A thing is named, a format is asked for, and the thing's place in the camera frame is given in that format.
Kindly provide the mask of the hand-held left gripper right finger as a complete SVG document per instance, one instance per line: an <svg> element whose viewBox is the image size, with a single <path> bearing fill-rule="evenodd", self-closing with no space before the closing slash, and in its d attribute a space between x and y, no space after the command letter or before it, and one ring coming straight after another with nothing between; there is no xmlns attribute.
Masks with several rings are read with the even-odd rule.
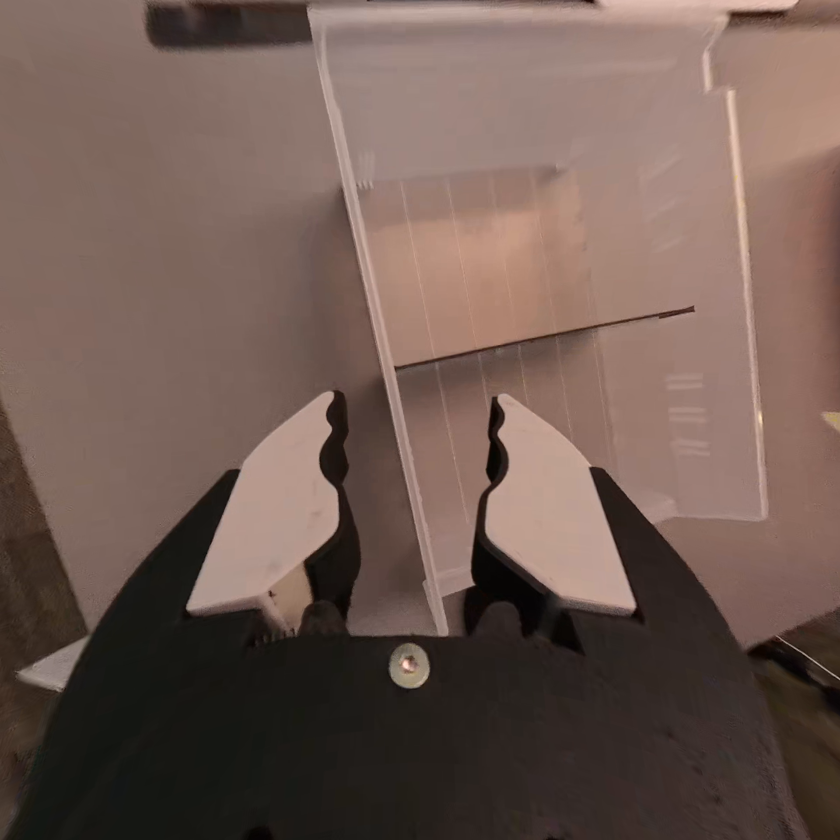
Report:
<svg viewBox="0 0 840 840"><path fill-rule="evenodd" d="M636 598L589 461L511 395L495 397L492 408L499 458L479 502L480 544L562 607L633 615Z"/></svg>

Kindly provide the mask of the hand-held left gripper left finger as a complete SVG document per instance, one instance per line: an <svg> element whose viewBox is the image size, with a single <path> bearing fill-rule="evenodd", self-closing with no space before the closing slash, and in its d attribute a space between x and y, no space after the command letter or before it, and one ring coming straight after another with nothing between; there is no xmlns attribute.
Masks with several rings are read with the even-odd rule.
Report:
<svg viewBox="0 0 840 840"><path fill-rule="evenodd" d="M313 399L245 459L186 603L256 612L274 634L347 634L361 541L344 481L347 401Z"/></svg>

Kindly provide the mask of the clear plastic organizer box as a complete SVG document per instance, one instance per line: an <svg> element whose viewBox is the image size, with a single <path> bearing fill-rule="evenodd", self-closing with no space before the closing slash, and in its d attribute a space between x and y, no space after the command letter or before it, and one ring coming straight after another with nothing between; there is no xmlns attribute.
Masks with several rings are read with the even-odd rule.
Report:
<svg viewBox="0 0 840 840"><path fill-rule="evenodd" d="M439 635L509 394L653 522L768 516L716 2L308 8Z"/></svg>

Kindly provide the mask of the black desk mat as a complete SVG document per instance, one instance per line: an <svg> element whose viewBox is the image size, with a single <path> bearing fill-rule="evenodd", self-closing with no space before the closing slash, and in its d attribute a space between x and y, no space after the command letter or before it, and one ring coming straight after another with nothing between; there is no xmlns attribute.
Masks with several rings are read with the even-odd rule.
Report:
<svg viewBox="0 0 840 840"><path fill-rule="evenodd" d="M206 50L303 46L312 42L300 2L147 2L144 27L157 49Z"/></svg>

